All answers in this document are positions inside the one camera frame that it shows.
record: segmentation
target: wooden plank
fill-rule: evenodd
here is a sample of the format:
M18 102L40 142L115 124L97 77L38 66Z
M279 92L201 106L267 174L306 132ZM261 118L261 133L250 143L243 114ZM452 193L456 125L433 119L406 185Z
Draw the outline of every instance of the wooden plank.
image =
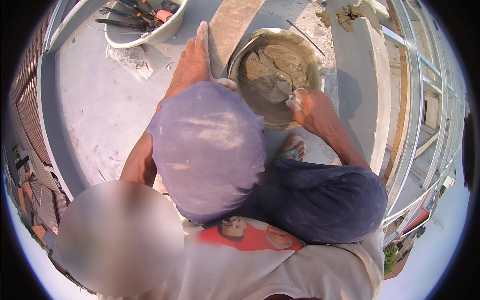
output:
M390 16L395 25L395 32L398 35L402 35L402 30L400 29L400 24L395 14L390 0L387 0L388 9L390 11ZM390 159L385 169L384 177L382 178L383 182L388 187L390 186L393 175L395 174L396 168L398 167L398 162L402 156L403 145L405 143L405 138L407 136L408 129L408 112L410 111L410 74L408 71L407 65L407 53L402 48L398 49L400 52L400 109L398 114L398 123L396 127L395 139L392 146L392 152L390 154Z
M228 60L265 0L224 0L210 21L208 52L214 78L221 76Z

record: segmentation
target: printed face on shirt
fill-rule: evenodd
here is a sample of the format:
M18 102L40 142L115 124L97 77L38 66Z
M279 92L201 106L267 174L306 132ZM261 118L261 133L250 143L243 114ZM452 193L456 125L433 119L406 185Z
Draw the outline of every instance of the printed face on shirt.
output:
M247 223L239 217L232 217L222 220L219 225L218 232L221 236L228 240L240 241L247 229Z
M266 238L277 249L288 248L292 245L292 240L287 233L272 225L267 226Z

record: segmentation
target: metal rod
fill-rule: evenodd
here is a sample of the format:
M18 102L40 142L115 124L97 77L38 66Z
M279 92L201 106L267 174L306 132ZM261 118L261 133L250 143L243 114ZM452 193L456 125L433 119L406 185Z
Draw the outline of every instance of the metal rod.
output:
M290 22L289 20L286 20L286 21L287 21L288 24L292 25L293 28L295 28L295 29L297 29L298 31L300 31L300 33L301 33L304 37L306 37L307 40L308 40L309 42L311 42L312 45L314 45L315 48L317 48L317 50L320 51L320 53L321 53L323 56L325 56L325 54L320 50L320 48L318 48L318 46L317 46L306 34L304 34L300 29L298 29L298 27L296 27L296 26L295 26L292 22Z

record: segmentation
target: right hand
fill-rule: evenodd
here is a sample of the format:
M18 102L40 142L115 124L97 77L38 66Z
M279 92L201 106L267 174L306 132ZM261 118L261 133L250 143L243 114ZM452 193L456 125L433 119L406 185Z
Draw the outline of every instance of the right hand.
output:
M287 100L286 105L293 111L295 121L306 131L327 142L345 128L332 101L323 92L298 88L294 94L297 101Z

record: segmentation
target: blurred circle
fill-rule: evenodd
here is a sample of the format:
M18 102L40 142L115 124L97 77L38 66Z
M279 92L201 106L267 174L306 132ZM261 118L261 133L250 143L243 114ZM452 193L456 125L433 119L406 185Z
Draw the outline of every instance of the blurred circle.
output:
M68 272L86 288L128 297L170 276L183 253L183 228L173 205L156 190L107 181L70 203L58 247Z

